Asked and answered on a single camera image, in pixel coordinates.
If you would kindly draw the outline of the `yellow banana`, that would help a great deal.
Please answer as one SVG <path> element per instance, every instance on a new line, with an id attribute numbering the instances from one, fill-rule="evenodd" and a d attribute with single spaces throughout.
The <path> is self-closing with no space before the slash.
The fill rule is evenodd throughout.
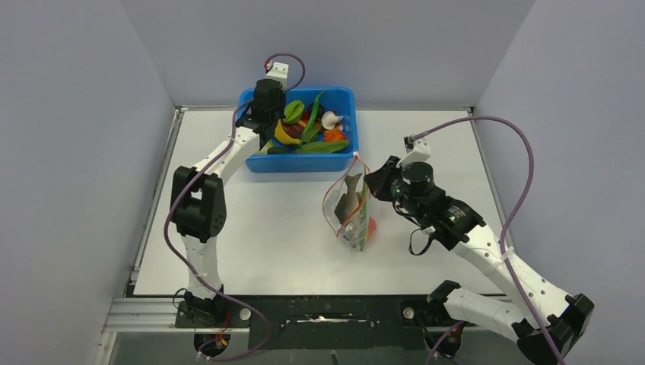
<path id="1" fill-rule="evenodd" d="M 287 124 L 283 119 L 279 119 L 274 131 L 274 138 L 284 145 L 299 145 L 302 143 L 301 130 L 298 124 Z"/>

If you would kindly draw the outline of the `long green bean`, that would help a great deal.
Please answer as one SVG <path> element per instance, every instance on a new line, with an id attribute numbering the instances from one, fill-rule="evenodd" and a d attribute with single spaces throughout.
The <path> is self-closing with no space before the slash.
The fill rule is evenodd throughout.
<path id="1" fill-rule="evenodd" d="M 365 244 L 367 242 L 367 231 L 369 227 L 369 214 L 367 211 L 368 200 L 369 200 L 369 190 L 367 184 L 363 182 L 362 191 L 361 191 L 361 209 L 360 209 L 360 219 L 361 219 L 361 228 L 359 233 L 359 250 L 364 251 Z"/>

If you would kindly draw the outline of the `clear zip top bag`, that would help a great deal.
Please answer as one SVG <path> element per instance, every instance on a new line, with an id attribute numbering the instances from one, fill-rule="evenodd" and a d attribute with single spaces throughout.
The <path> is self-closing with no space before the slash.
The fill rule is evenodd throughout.
<path id="1" fill-rule="evenodd" d="M 373 196 L 364 181 L 370 168 L 353 153 L 347 170 L 327 189 L 322 214 L 335 238 L 349 249 L 362 252 L 376 228 Z"/>

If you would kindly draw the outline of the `grey fish piece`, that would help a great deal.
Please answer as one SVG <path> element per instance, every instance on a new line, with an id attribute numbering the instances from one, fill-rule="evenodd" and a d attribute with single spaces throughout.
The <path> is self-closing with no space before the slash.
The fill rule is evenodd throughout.
<path id="1" fill-rule="evenodd" d="M 341 195 L 334 213 L 338 221 L 345 223 L 358 208 L 361 203 L 361 194 L 357 191 L 358 183 L 361 182 L 362 174 L 347 175 L 344 178 L 344 184 L 347 191 Z"/>

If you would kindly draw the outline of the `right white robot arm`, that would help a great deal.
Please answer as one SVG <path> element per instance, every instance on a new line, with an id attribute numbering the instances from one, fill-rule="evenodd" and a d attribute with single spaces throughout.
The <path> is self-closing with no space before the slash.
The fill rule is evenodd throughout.
<path id="1" fill-rule="evenodd" d="M 561 364 L 586 330 L 595 308 L 583 294 L 554 286 L 500 244 L 483 217 L 436 186 L 429 163 L 400 166 L 391 156 L 365 177 L 371 195 L 427 231 L 430 243 L 466 260 L 497 286 L 507 301 L 494 300 L 445 280 L 428 296 L 432 321 L 478 325 L 516 343 L 533 364 Z"/>

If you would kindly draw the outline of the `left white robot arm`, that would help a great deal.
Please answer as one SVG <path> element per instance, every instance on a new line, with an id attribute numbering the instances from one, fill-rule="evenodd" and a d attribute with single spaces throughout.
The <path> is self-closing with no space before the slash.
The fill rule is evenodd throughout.
<path id="1" fill-rule="evenodd" d="M 218 274 L 217 238 L 227 218 L 224 186 L 273 137 L 285 101 L 280 81 L 257 81 L 253 98 L 235 109 L 224 141 L 200 162 L 173 173 L 164 239 L 169 240 L 170 225 L 175 225 L 185 251 L 167 246 L 189 271 L 183 312 L 190 319 L 219 325 L 227 318 L 227 304 L 235 301 L 224 294 Z"/>

